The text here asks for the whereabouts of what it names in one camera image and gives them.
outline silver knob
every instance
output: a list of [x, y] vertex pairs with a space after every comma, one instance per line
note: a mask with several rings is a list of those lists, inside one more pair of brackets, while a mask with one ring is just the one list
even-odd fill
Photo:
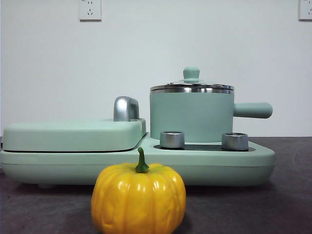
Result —
[[226, 150], [248, 150], [248, 135], [245, 133], [222, 134], [222, 148]]
[[178, 131], [165, 131], [160, 133], [160, 146], [164, 148], [183, 148], [184, 133]]

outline appliance lid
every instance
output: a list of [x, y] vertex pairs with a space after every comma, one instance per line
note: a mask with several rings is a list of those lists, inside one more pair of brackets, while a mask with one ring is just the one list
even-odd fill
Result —
[[199, 69], [197, 67], [186, 67], [183, 70], [184, 79], [176, 82], [170, 82], [165, 85], [153, 86], [151, 91], [167, 90], [167, 92], [180, 93], [181, 89], [185, 89], [184, 93], [196, 92], [196, 93], [233, 93], [234, 87], [224, 84], [215, 84], [213, 82], [204, 81], [199, 79]]
[[106, 152], [134, 148], [146, 133], [145, 120], [77, 119], [13, 123], [3, 132], [5, 151]]

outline mint green pot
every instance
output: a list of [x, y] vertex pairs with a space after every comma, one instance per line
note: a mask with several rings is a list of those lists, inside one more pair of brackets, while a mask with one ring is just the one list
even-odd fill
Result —
[[199, 80], [199, 69], [188, 67], [184, 79], [154, 86], [150, 92], [151, 137], [162, 131], [184, 132], [185, 141], [220, 142], [233, 131], [233, 116], [269, 118], [268, 103], [234, 104], [234, 88]]

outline dark countertop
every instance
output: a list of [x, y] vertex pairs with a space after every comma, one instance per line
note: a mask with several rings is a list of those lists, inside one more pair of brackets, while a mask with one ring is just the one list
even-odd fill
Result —
[[[312, 137], [251, 137], [273, 149], [277, 165], [256, 187], [187, 186], [186, 213], [175, 234], [311, 234]], [[97, 234], [93, 186], [43, 190], [0, 172], [2, 234]]]

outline yellow pumpkin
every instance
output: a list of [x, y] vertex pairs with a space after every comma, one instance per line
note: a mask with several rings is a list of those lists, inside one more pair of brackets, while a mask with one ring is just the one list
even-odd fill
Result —
[[185, 186], [172, 168], [122, 163], [98, 176], [91, 202], [95, 227], [105, 234], [171, 234], [185, 212]]

